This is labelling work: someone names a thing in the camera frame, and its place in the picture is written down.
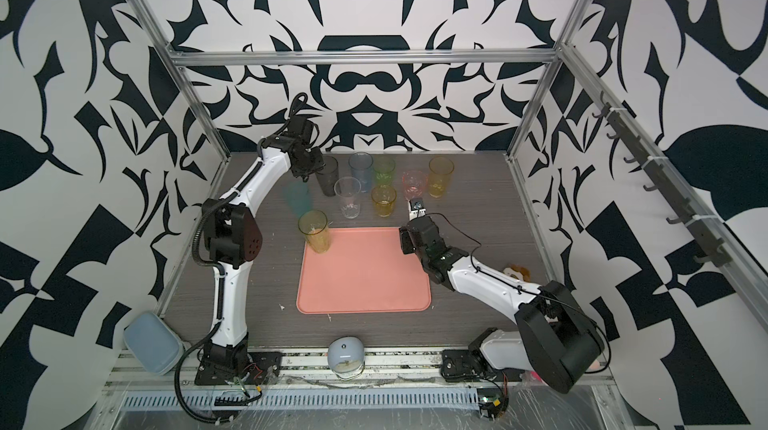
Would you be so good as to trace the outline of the smoky grey tall glass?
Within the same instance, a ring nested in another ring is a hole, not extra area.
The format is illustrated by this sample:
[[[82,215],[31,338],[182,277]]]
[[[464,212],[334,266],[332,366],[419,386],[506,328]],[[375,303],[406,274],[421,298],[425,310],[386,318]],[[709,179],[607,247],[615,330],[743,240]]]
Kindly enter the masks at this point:
[[[324,196],[333,198],[336,196],[335,185],[339,179],[339,164],[331,155],[323,156],[323,167],[315,174],[320,189]]]

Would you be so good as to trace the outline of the pink plastic tray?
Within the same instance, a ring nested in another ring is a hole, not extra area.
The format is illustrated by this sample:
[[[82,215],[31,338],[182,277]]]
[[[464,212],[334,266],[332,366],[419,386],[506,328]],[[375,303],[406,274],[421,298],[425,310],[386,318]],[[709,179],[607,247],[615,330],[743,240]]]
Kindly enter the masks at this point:
[[[307,315],[421,312],[430,280],[414,254],[401,251],[394,227],[337,228],[318,254],[306,246],[296,307]]]

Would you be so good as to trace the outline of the clear tall glass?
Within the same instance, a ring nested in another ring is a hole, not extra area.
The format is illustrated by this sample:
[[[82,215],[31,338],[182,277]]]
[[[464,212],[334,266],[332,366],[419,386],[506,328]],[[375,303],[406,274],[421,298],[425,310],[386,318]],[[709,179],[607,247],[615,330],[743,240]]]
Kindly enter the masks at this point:
[[[361,182],[354,177],[340,178],[334,185],[334,192],[339,199],[339,206],[344,218],[356,219],[361,212]]]

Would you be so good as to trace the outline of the light green tall glass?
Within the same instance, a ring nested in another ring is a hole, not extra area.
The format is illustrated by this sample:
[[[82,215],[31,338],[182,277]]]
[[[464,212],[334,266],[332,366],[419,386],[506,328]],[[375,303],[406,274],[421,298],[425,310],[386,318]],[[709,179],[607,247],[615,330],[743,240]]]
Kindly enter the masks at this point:
[[[310,210],[298,220],[298,229],[309,247],[318,254],[326,253],[331,246],[329,220],[320,210]]]

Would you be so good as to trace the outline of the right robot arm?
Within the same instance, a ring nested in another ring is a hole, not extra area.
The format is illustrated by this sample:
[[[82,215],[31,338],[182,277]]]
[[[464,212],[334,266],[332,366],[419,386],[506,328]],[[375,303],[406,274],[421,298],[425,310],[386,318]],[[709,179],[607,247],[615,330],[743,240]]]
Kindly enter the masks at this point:
[[[608,349],[602,330],[561,283],[529,283],[479,262],[448,245],[430,214],[410,220],[399,229],[399,238],[402,252],[416,255],[432,282],[484,303],[515,324],[515,332],[492,330],[479,340],[481,361],[492,369],[531,371],[566,394]]]

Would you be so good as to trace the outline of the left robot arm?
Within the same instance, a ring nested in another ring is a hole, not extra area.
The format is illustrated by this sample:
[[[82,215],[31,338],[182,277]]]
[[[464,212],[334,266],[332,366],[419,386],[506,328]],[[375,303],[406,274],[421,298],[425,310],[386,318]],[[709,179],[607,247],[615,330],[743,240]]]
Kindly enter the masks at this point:
[[[283,175],[306,181],[324,167],[321,150],[314,146],[315,128],[305,116],[290,117],[259,142],[255,161],[236,184],[202,206],[191,256],[197,265],[212,268],[215,278],[212,329],[202,344],[206,367],[247,366],[248,280],[263,243],[256,214]]]

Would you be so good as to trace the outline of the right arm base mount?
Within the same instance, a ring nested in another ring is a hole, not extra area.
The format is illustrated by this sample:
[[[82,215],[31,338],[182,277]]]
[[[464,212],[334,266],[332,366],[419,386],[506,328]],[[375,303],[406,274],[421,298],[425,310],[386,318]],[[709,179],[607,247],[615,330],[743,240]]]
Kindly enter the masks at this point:
[[[504,378],[520,382],[524,373],[521,369],[494,369],[480,352],[481,342],[489,337],[495,327],[488,328],[472,341],[467,349],[443,350],[440,375],[448,383],[479,382],[489,380],[501,384]]]

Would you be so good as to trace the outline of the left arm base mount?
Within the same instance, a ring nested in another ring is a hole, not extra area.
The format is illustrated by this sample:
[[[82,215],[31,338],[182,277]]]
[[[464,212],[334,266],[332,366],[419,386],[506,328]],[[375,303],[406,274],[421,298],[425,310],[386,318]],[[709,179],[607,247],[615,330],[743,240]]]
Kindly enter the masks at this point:
[[[244,346],[205,345],[198,353],[197,386],[233,385],[239,379],[245,385],[265,384],[280,375],[283,354],[276,351],[253,352]]]

